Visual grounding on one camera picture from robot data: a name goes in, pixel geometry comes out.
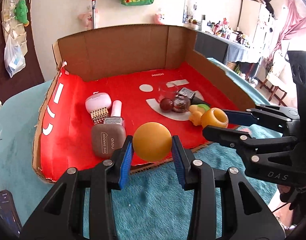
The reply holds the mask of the right hand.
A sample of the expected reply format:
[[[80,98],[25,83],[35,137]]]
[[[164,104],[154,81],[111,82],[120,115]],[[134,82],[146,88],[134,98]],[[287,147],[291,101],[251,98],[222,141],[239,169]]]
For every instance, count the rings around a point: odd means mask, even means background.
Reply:
[[[289,210],[294,210],[296,204],[294,203],[298,195],[298,191],[295,187],[277,185],[278,191],[280,192],[280,200],[282,203],[290,204]]]

